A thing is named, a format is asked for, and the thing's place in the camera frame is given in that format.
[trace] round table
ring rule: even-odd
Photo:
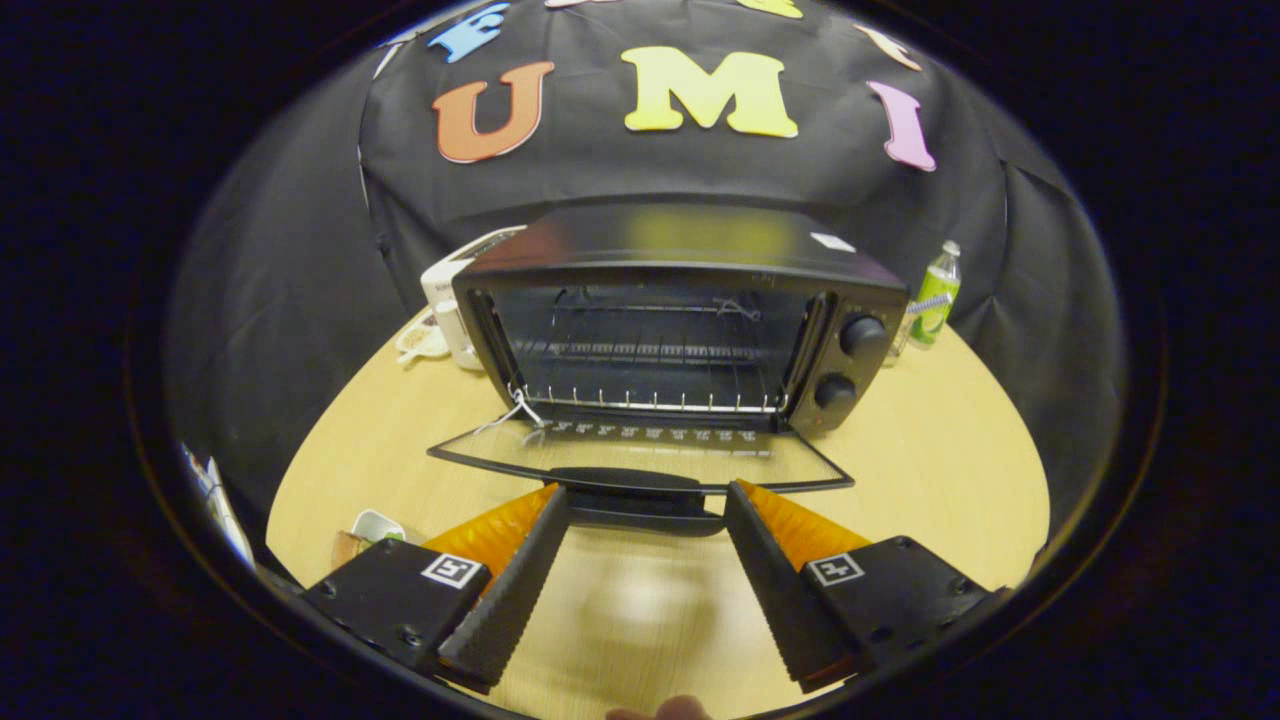
[[[332,571],[334,537],[362,510],[433,537],[541,487],[428,456],[506,406],[488,378],[449,357],[397,364],[396,337],[315,424],[275,496],[266,543],[305,587]],[[987,589],[1016,585],[1046,542],[1048,488],[1030,434],[950,328],[927,352],[909,346],[844,424],[812,442],[856,484],[786,497],[873,542],[910,536]],[[713,512],[723,503],[707,498]],[[485,700],[539,717],[603,717],[620,706],[653,712],[684,693],[714,717],[817,694],[787,678],[728,533],[571,527]]]

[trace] pink letter i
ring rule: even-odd
[[[884,114],[888,117],[890,140],[884,143],[884,152],[899,163],[927,173],[938,169],[938,161],[924,147],[924,131],[920,129],[920,118],[915,113],[920,109],[920,102],[884,83],[868,81],[867,86],[879,95],[884,102]]]

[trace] oven door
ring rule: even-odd
[[[774,492],[850,487],[844,470],[799,433],[741,425],[685,425],[637,418],[500,418],[444,441],[433,457],[570,489],[577,524],[709,536],[723,519],[708,495],[744,479]]]

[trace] oven top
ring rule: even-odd
[[[561,208],[480,255],[465,273],[628,266],[777,272],[902,287],[876,260],[800,213],[681,204]]]

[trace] yellow letter m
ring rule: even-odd
[[[727,120],[737,132],[773,137],[799,133],[782,104],[780,60],[754,53],[730,53],[714,73],[707,74],[676,47],[632,47],[622,59],[636,67],[636,109],[623,119],[628,129],[678,128],[685,115],[671,109],[675,95],[704,128],[716,124],[733,97],[737,105]]]

